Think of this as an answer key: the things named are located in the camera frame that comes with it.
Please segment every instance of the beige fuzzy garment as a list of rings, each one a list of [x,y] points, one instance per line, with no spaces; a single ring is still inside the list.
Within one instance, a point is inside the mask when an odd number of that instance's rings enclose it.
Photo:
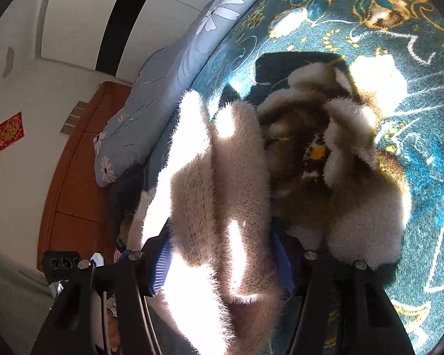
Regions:
[[[255,109],[236,101],[211,123],[200,95],[187,92],[128,248],[141,249],[171,217],[171,267],[147,300],[201,355],[255,354],[273,333],[282,290],[269,245],[268,181]]]

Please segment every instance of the white flower print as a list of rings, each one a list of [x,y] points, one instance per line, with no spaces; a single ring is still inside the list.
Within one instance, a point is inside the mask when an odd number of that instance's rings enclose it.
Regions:
[[[94,150],[96,152],[96,156],[100,151],[100,145],[102,144],[102,140],[105,140],[105,136],[107,133],[100,132],[97,136],[94,137]]]
[[[213,7],[212,11],[207,12],[204,19],[202,20],[201,25],[199,25],[199,28],[197,28],[195,34],[199,34],[203,28],[205,28],[206,32],[210,32],[211,30],[215,30],[217,28],[212,18],[213,15],[222,17],[227,20],[232,20],[232,21],[237,20],[237,18],[240,16],[240,13],[233,11],[232,9],[222,7],[222,5],[244,4],[244,3],[245,1],[243,0],[222,0],[215,7]]]
[[[112,168],[112,163],[110,163],[108,156],[104,156],[100,161],[102,180],[108,183],[113,183],[117,179],[117,176],[115,176],[115,172],[110,168]]]

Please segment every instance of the white wall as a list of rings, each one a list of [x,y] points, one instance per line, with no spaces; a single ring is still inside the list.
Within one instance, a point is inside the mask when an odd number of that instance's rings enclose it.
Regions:
[[[17,71],[34,58],[36,27],[42,0],[13,0],[0,18],[0,80],[7,63],[8,47]]]
[[[26,267],[36,267],[44,201],[67,142],[60,129],[75,104],[89,101],[105,80],[117,81],[35,59],[0,84],[0,123],[21,111],[25,131],[0,152],[0,251]]]

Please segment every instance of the green patterned carpet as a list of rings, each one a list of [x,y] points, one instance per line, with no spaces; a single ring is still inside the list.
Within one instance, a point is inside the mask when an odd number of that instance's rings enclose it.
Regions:
[[[429,0],[258,0],[192,88],[214,114],[237,97],[259,104],[314,61],[351,67],[379,121],[377,148],[410,188],[403,257],[379,271],[416,353],[426,354],[444,333],[444,20]],[[268,354],[283,353],[289,312],[280,324]]]

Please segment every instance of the silver bolt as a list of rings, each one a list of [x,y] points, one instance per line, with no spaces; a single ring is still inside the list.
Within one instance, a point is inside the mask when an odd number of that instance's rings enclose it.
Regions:
[[[130,260],[140,260],[142,256],[143,256],[142,251],[131,251],[131,253],[128,255],[128,258]]]
[[[357,260],[355,262],[355,267],[361,271],[364,271],[367,269],[368,265],[363,260]]]
[[[306,251],[304,253],[304,257],[308,260],[316,260],[317,259],[317,253],[314,251]]]
[[[85,270],[90,267],[90,261],[87,259],[81,260],[77,265],[81,270]]]

